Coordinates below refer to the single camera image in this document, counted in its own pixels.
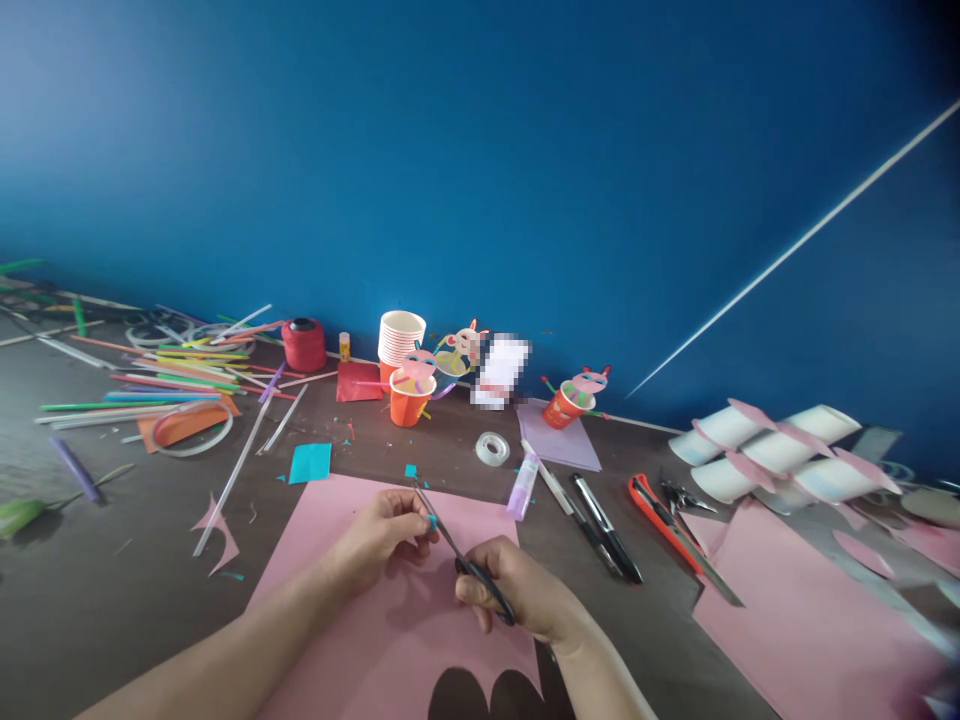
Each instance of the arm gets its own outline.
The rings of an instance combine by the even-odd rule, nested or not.
[[[391,556],[426,561],[429,544],[439,540],[428,516],[412,490],[381,492],[315,565],[80,719],[256,716],[310,641],[376,584]]]
[[[513,605],[518,622],[553,648],[579,720],[656,720],[616,648],[576,596],[504,537],[467,553],[485,567]],[[457,600],[473,606],[490,632],[500,605],[474,577],[457,578]]]

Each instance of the blue paper scrap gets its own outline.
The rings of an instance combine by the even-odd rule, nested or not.
[[[330,477],[330,443],[300,445],[293,451],[293,465],[290,467],[290,484],[326,480]]]

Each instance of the glue stick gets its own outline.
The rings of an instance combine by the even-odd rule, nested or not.
[[[517,481],[513,484],[513,492],[510,493],[510,502],[507,503],[507,515],[517,522],[522,522],[527,514],[527,505],[530,504],[530,496],[533,494],[533,483],[537,479],[537,469],[540,467],[540,458],[531,452],[523,456],[523,464],[520,466],[520,474],[517,475]]]

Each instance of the white line on wall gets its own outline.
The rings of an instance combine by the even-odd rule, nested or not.
[[[694,340],[696,340],[698,337],[700,337],[701,335],[703,335],[703,333],[705,333],[705,332],[710,328],[711,325],[713,325],[717,320],[719,320],[719,319],[722,318],[724,315],[726,315],[727,312],[730,310],[730,308],[732,308],[732,307],[733,307],[734,305],[736,305],[738,302],[740,302],[741,300],[743,300],[744,296],[746,296],[747,293],[749,293],[749,292],[750,292],[751,290],[753,290],[757,285],[759,285],[761,282],[763,282],[764,279],[766,279],[767,275],[769,275],[769,274],[772,273],[774,270],[776,270],[778,267],[780,267],[780,265],[782,265],[783,262],[784,262],[788,257],[790,257],[791,255],[793,255],[797,250],[799,250],[801,247],[803,247],[803,245],[807,242],[807,240],[809,240],[809,239],[812,238],[814,235],[816,235],[818,232],[820,232],[820,230],[823,229],[824,225],[826,225],[828,222],[830,222],[831,220],[833,220],[833,218],[835,218],[837,215],[839,215],[839,214],[843,211],[843,209],[847,207],[847,205],[849,205],[849,204],[852,203],[854,200],[856,200],[856,199],[863,193],[864,190],[866,190],[868,187],[870,187],[871,185],[873,185],[873,183],[875,183],[885,172],[887,172],[887,170],[889,170],[889,169],[892,168],[894,165],[896,165],[896,164],[901,160],[901,158],[903,158],[904,155],[906,155],[908,152],[910,152],[911,150],[913,150],[913,148],[915,148],[917,145],[919,145],[919,144],[924,140],[924,138],[927,137],[927,135],[929,135],[929,134],[932,133],[934,130],[936,130],[938,127],[940,127],[941,125],[943,125],[943,123],[946,122],[947,119],[948,119],[951,115],[953,115],[958,109],[960,109],[960,100],[957,100],[953,105],[951,105],[949,108],[947,108],[947,110],[946,110],[942,115],[940,115],[940,117],[938,117],[938,118],[937,118],[936,120],[934,120],[932,123],[930,123],[929,125],[927,125],[927,127],[925,127],[915,138],[913,138],[913,140],[911,140],[911,141],[908,142],[906,145],[904,145],[902,148],[900,148],[900,150],[897,151],[897,153],[896,153],[895,155],[893,155],[893,157],[891,157],[891,158],[890,158],[889,160],[887,160],[883,165],[881,165],[881,166],[878,167],[876,170],[874,170],[874,171],[873,171],[873,174],[870,175],[870,177],[868,177],[868,178],[867,178],[866,180],[864,180],[862,183],[860,183],[860,186],[859,186],[856,190],[854,190],[852,193],[850,193],[849,195],[847,195],[839,205],[837,205],[833,210],[831,210],[831,211],[828,212],[826,215],[824,215],[823,219],[820,220],[820,222],[818,222],[818,223],[817,223],[816,225],[814,225],[812,228],[810,228],[810,229],[807,231],[807,234],[806,234],[806,235],[804,235],[802,238],[800,238],[799,240],[797,240],[797,242],[795,242],[795,243],[790,247],[790,249],[788,249],[783,255],[781,255],[779,258],[777,258],[770,267],[768,267],[766,270],[764,270],[762,273],[760,273],[760,275],[758,275],[758,276],[756,277],[756,279],[754,279],[754,281],[753,281],[752,283],[750,283],[750,284],[747,285],[743,290],[741,290],[740,293],[739,293],[733,300],[731,300],[731,301],[728,302],[726,305],[724,305],[723,308],[720,310],[720,312],[718,312],[718,313],[717,313],[716,315],[714,315],[712,318],[710,318],[709,320],[707,320],[706,324],[705,324],[703,327],[701,327],[701,328],[700,328],[699,330],[697,330],[693,335],[691,335],[690,338],[689,338],[683,345],[681,345],[681,346],[678,347],[676,350],[674,350],[673,353],[670,355],[670,357],[668,357],[666,360],[664,360],[662,363],[660,363],[660,364],[657,366],[656,370],[654,370],[652,373],[650,373],[649,375],[647,375],[647,376],[643,379],[643,381],[642,381],[639,385],[637,385],[633,390],[631,390],[630,392],[628,392],[623,399],[626,400],[626,399],[629,398],[631,395],[633,395],[637,390],[639,390],[639,389],[642,388],[644,385],[646,385],[647,382],[648,382],[654,375],[656,375],[658,372],[660,372],[661,370],[663,370],[663,368],[665,368],[677,355],[679,355],[679,354],[682,353],[684,350],[686,350],[687,346],[690,345],[690,343],[692,343],[692,342],[693,342]]]

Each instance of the scissor handle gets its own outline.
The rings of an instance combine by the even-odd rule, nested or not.
[[[493,580],[490,579],[490,576],[487,575],[486,570],[472,560],[468,560],[465,567],[464,564],[460,562],[460,558],[457,558],[456,568],[457,573],[460,575],[473,575],[477,580],[483,583],[483,586],[487,588],[491,595],[493,595],[493,599],[500,603],[500,607],[503,608],[503,612],[498,612],[497,617],[500,618],[504,625],[513,627],[517,624],[517,615],[513,612],[513,607],[511,607],[510,603],[503,596],[503,593],[500,592],[500,588],[497,587],[496,583],[494,583]]]

